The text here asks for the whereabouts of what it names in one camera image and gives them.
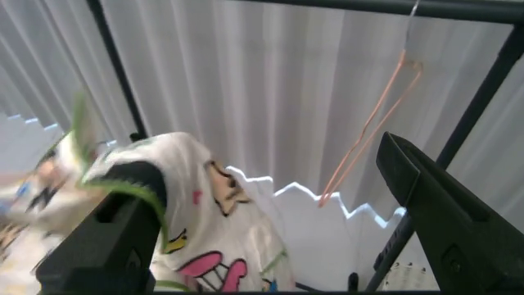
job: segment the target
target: pink cartoon figure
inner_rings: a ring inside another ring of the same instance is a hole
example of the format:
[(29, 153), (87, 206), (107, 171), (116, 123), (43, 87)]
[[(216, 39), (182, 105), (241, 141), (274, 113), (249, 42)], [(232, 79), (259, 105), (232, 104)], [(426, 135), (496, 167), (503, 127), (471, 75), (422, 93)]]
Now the pink cartoon figure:
[(210, 251), (192, 258), (177, 271), (200, 279), (208, 288), (216, 292), (238, 291), (240, 279), (247, 275), (246, 261), (238, 258), (225, 265), (222, 260), (221, 252)]

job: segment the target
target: yellow cartoon print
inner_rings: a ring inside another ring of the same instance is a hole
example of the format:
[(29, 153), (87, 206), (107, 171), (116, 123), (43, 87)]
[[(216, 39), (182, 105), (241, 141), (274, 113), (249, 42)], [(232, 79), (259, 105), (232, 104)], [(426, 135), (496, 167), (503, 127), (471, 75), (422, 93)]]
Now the yellow cartoon print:
[(183, 229), (182, 233), (180, 233), (178, 237), (170, 240), (167, 243), (167, 246), (165, 248), (165, 251), (167, 254), (171, 254), (175, 251), (182, 249), (184, 246), (186, 246), (186, 240), (187, 240), (186, 232), (187, 232), (186, 229)]
[(233, 213), (237, 203), (251, 202), (237, 180), (225, 172), (220, 164), (208, 161), (204, 167), (210, 177), (213, 198), (222, 211), (222, 215), (227, 217)]

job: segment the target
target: metal hook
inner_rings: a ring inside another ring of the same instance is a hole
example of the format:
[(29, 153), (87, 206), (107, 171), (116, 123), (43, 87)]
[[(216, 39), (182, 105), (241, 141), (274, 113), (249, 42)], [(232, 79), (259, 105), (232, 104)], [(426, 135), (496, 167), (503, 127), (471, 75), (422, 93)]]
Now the metal hook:
[(417, 13), (418, 4), (420, 3), (420, 0), (415, 1), (415, 4), (413, 5), (413, 8), (411, 9), (411, 13), (409, 13), (409, 19), (408, 19), (408, 28), (406, 29), (406, 40), (404, 44), (404, 50), (408, 47), (408, 41), (409, 41), (409, 33), (411, 31), (411, 23), (413, 21), (413, 17), (415, 16), (415, 13)]

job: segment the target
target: corrugated metal sheet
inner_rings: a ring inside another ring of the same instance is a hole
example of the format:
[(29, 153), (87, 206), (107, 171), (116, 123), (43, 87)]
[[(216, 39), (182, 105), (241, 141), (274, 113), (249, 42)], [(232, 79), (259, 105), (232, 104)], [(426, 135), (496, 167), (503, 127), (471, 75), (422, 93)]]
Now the corrugated metal sheet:
[[(13, 35), (28, 36), (22, 39), (31, 49), (27, 55), (39, 61), (32, 63), (39, 72), (33, 72), (31, 65), (9, 67), (6, 58), (1, 59), (13, 81), (28, 83), (22, 78), (29, 76), (34, 84), (29, 89), (38, 90), (19, 96), (42, 120), (56, 119), (63, 125), (69, 103), (64, 100), (84, 85), (95, 97), (108, 134), (124, 138), (130, 132), (129, 112), (88, 8), (83, 2), (35, 3), (2, 5), (2, 21), (8, 16), (17, 29)], [(395, 69), (408, 19), (219, 0), (104, 0), (102, 5), (150, 134), (192, 133), (249, 176), (271, 175), (275, 188), (297, 181), (316, 193), (359, 136)], [(27, 7), (37, 7), (47, 19), (37, 22), (36, 16), (21, 15)], [(14, 47), (4, 27), (2, 45)], [(407, 138), (436, 158), (510, 29), (415, 19), (408, 57), (422, 62), (424, 73), (383, 130)], [(49, 38), (36, 38), (45, 32)], [(61, 39), (51, 39), (53, 34)], [(57, 40), (54, 48), (46, 45), (49, 40)], [(5, 54), (20, 63), (30, 60), (23, 58), (22, 50)], [(55, 60), (47, 67), (46, 62)], [(21, 69), (31, 75), (13, 74)], [(55, 71), (69, 86), (58, 86), (65, 82), (53, 76)], [(400, 73), (369, 130), (412, 77), (409, 70)], [(524, 207), (522, 176), (517, 173), (524, 164), (519, 152), (524, 137), (516, 127), (519, 107), (524, 107), (522, 77), (521, 62), (450, 167), (515, 223), (521, 222), (516, 210)], [(42, 103), (37, 98), (50, 103), (38, 108)], [(55, 111), (51, 101), (64, 107)], [(350, 210), (368, 202), (387, 218), (397, 204), (374, 164), (377, 145), (375, 140), (341, 186), (341, 198)], [(524, 229), (524, 220), (519, 227)]]

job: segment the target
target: metal frame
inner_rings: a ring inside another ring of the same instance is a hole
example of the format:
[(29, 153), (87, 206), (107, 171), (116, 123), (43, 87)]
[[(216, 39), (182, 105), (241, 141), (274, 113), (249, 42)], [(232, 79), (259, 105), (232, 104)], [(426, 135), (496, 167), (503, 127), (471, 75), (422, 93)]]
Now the metal frame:
[[(124, 92), (129, 110), (133, 116), (138, 135), (147, 136), (137, 103), (125, 75), (115, 42), (111, 36), (100, 0), (86, 0), (97, 22), (104, 44), (115, 67), (116, 75)], [(409, 15), (417, 0), (240, 0), (247, 2), (268, 2), (306, 7), (324, 7), (352, 11), (369, 11), (397, 15)], [(463, 145), (469, 133), (489, 105), (500, 85), (524, 52), (524, 3), (505, 1), (478, 0), (422, 0), (418, 4), (417, 16), (450, 20), (470, 20), (513, 25), (504, 46), (488, 75), (477, 90), (469, 107), (449, 137), (436, 163), (446, 169)], [(375, 275), (367, 291), (374, 291), (386, 276), (394, 261), (413, 236), (414, 227), (409, 214), (403, 218), (391, 236), (388, 244), (375, 262)]]

